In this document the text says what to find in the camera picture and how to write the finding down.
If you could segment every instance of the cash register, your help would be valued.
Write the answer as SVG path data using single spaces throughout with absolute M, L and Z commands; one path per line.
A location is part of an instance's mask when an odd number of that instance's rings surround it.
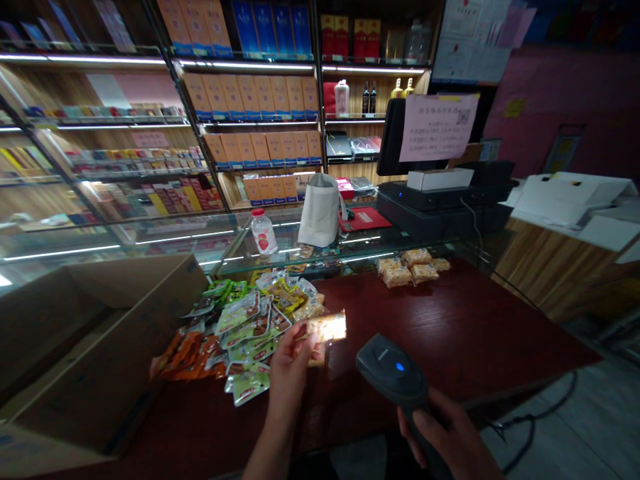
M 407 175 L 410 171 L 447 168 L 448 159 L 400 162 L 406 100 L 392 99 L 387 105 L 378 175 Z M 482 235 L 504 228 L 512 208 L 507 200 L 514 186 L 510 161 L 469 162 L 456 168 L 473 170 L 469 186 L 421 190 L 406 181 L 378 185 L 376 208 L 387 220 L 416 241 L 474 239 L 476 227 Z

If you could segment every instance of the qr code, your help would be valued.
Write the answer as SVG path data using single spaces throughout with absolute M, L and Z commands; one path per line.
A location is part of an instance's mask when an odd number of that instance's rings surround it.
M 466 110 L 458 110 L 458 121 L 455 123 L 456 125 L 466 125 L 469 121 L 469 114 L 471 113 L 471 109 Z

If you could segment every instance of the poster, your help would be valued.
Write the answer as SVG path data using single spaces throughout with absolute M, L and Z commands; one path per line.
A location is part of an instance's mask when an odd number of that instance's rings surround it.
M 480 95 L 408 96 L 400 162 L 461 157 L 479 99 Z
M 502 78 L 510 48 L 498 47 L 511 0 L 447 0 L 433 80 Z

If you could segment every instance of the pastry package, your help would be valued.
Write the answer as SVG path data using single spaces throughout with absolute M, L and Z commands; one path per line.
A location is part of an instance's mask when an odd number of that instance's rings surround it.
M 375 264 L 378 268 L 378 275 L 384 275 L 387 270 L 402 267 L 402 263 L 400 263 L 400 259 L 397 257 L 390 259 L 378 259 L 375 261 Z
M 434 266 L 436 271 L 451 270 L 451 264 L 445 259 L 433 259 L 431 260 L 431 264 Z
M 218 320 L 216 335 L 220 336 L 238 325 L 242 325 L 260 312 L 258 290 L 249 292 L 244 298 L 225 306 Z
M 382 281 L 387 288 L 402 287 L 411 282 L 411 272 L 406 267 L 388 269 L 382 275 Z
M 431 263 L 431 254 L 427 249 L 406 250 L 402 252 L 402 261 L 408 268 L 416 264 L 426 265 Z
M 413 276 L 413 284 L 418 285 L 424 281 L 438 280 L 437 270 L 433 265 L 414 265 L 411 267 L 411 274 Z

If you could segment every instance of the wooden counter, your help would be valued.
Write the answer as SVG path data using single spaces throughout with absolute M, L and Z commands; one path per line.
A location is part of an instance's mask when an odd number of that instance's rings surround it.
M 375 274 L 316 283 L 347 338 L 328 367 L 309 371 L 294 454 L 397 428 L 395 407 L 358 374 L 355 355 L 380 332 L 405 348 L 430 381 L 471 407 L 544 385 L 598 354 L 457 260 L 440 280 L 388 290 Z M 224 380 L 169 383 L 126 456 L 50 479 L 207 479 L 241 469 L 262 428 L 268 395 L 240 408 Z

